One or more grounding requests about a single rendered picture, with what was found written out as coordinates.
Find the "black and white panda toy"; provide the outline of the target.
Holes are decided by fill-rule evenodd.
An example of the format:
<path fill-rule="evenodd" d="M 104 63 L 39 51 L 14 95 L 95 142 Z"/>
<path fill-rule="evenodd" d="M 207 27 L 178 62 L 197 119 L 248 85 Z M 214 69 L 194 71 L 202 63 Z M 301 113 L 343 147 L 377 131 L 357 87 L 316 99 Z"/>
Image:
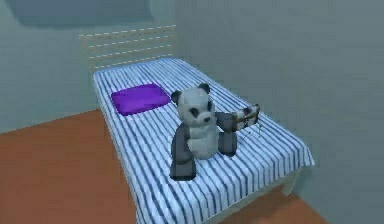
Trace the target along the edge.
<path fill-rule="evenodd" d="M 197 174 L 196 160 L 210 159 L 217 152 L 228 157 L 236 154 L 235 118 L 230 113 L 215 110 L 207 83 L 175 90 L 171 100 L 176 104 L 181 121 L 171 143 L 171 179 L 194 179 Z"/>

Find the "purple pillow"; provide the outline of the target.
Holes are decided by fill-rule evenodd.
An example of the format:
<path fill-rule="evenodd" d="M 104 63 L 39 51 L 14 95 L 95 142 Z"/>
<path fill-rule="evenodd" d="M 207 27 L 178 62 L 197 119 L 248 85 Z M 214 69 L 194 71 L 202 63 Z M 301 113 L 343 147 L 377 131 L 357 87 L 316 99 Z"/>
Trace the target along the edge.
<path fill-rule="evenodd" d="M 162 87 L 150 83 L 113 92 L 111 100 L 119 114 L 128 116 L 162 107 L 170 97 Z"/>

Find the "blue striped bed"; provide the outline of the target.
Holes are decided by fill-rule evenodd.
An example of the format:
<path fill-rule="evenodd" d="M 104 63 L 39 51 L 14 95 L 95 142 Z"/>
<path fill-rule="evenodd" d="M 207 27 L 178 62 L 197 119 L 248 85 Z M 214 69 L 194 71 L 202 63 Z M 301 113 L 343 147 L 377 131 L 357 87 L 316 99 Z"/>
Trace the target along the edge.
<path fill-rule="evenodd" d="M 171 143 L 181 123 L 175 90 L 210 86 L 217 112 L 250 106 L 187 62 L 175 57 L 175 26 L 82 36 L 94 87 L 136 205 L 137 224 L 218 224 L 256 198 L 281 186 L 290 194 L 296 178 L 314 159 L 294 134 L 259 112 L 258 122 L 237 134 L 233 157 L 217 152 L 196 160 L 196 177 L 170 178 Z M 122 116 L 113 92 L 154 83 L 170 102 Z"/>

